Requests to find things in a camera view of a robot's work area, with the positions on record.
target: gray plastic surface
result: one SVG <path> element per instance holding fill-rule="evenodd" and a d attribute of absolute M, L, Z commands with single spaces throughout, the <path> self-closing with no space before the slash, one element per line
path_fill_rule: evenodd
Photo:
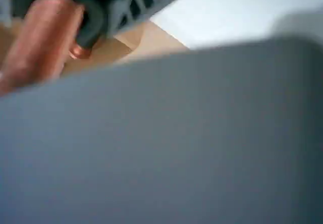
<path fill-rule="evenodd" d="M 0 223 L 323 223 L 323 54 L 281 39 L 0 100 Z"/>

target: gray panel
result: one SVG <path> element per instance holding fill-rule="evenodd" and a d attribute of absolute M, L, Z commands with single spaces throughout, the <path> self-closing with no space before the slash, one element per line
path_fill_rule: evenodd
<path fill-rule="evenodd" d="M 323 56 L 283 39 L 0 100 L 0 223 L 322 223 Z"/>

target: copper pipe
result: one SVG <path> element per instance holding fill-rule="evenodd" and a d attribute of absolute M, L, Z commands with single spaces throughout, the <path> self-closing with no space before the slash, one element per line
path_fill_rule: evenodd
<path fill-rule="evenodd" d="M 1 71 L 0 95 L 61 74 L 81 25 L 84 7 L 73 0 L 36 0 Z"/>
<path fill-rule="evenodd" d="M 76 43 L 70 49 L 70 56 L 73 59 L 88 59 L 91 53 L 91 48 L 83 48 Z"/>

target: black rubber grommet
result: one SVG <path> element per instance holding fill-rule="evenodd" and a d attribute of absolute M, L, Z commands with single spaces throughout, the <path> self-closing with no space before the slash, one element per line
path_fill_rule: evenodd
<path fill-rule="evenodd" d="M 30 5 L 35 0 L 13 0 L 14 15 L 23 18 Z M 107 24 L 107 14 L 105 9 L 96 0 L 74 0 L 85 6 L 88 20 L 80 29 L 76 42 L 83 48 L 92 48 L 98 38 L 105 34 Z"/>

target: brown cardboard surface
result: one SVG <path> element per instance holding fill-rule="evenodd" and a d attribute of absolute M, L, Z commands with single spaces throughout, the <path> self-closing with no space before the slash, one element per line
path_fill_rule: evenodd
<path fill-rule="evenodd" d="M 18 35 L 20 26 L 20 20 L 14 20 L 10 29 L 0 26 L 0 62 Z M 187 50 L 183 44 L 148 21 L 115 38 L 103 40 L 99 47 L 93 49 L 91 57 L 87 60 L 69 60 L 63 76 L 97 66 L 131 62 L 139 58 L 183 50 Z"/>

